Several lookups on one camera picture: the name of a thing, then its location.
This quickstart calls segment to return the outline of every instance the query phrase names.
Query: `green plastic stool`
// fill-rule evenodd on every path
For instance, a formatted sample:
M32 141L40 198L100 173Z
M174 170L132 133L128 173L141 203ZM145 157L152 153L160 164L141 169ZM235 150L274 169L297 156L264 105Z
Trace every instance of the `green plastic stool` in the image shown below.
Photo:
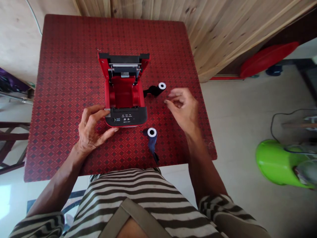
M305 155L286 152L284 146L276 140L261 142L256 150L256 160L264 177L275 184L314 188L313 185L302 184L293 171L293 167L308 158Z

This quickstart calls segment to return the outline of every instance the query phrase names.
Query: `person's hand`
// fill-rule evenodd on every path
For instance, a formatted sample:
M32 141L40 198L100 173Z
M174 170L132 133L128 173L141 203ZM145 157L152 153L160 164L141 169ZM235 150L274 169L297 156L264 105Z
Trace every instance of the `person's hand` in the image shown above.
M88 155L119 130L119 128L112 127L101 135L96 132L97 122L110 113L110 111L105 111L104 109L105 106L101 105L94 105L84 109L82 120L78 126L79 141L76 146L79 153Z
M168 96L173 99L164 100L164 103L183 131L191 135L199 128L198 101L192 96L188 88L174 88Z

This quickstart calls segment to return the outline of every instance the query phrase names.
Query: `patterned tablecloth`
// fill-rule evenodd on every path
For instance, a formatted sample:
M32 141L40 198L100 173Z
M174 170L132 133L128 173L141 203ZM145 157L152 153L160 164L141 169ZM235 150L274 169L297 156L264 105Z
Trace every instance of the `patterned tablecloth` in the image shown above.
M157 98L147 96L148 120L120 129L89 155L80 175L156 166L145 128L158 131L160 166L187 163L188 146L163 100L175 87L188 87L199 101L199 122L213 159L217 158L186 27L176 21L150 21L46 15L41 44L24 180L50 179L78 141L83 109L104 104L104 80L97 53L150 53L143 88L165 82ZM107 129L102 121L97 130Z

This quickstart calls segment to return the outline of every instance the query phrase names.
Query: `tiled floor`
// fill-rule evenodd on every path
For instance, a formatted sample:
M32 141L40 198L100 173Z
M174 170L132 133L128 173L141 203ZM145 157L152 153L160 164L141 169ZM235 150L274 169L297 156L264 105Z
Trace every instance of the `tiled floor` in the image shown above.
M232 199L253 215L272 237L303 237L314 226L317 193L278 186L267 181L255 163L259 142L271 138L271 117L277 112L312 108L313 100L293 66L285 66L280 77L246 79L243 82L208 82L202 87L218 159L215 166ZM279 117L275 135L283 142L305 136L302 130L282 130L281 121L299 118ZM31 106L0 100L0 120L31 120ZM13 164L25 142L15 145L5 162ZM161 167L164 177L195 204L187 165ZM0 230L6 237L26 214L26 202L36 199L47 181L24 183L23 168L0 176ZM74 190L86 189L88 176L79 177Z

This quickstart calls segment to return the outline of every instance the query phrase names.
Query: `striped shirt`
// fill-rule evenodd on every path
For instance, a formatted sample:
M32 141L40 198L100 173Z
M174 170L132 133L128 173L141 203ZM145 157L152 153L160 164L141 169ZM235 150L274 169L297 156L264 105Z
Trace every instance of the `striped shirt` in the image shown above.
M91 176L67 233L62 234L64 215L54 212L23 219L10 237L98 237L127 198L144 208L172 237L245 237L245 233L269 237L227 196L204 197L198 211L157 168Z

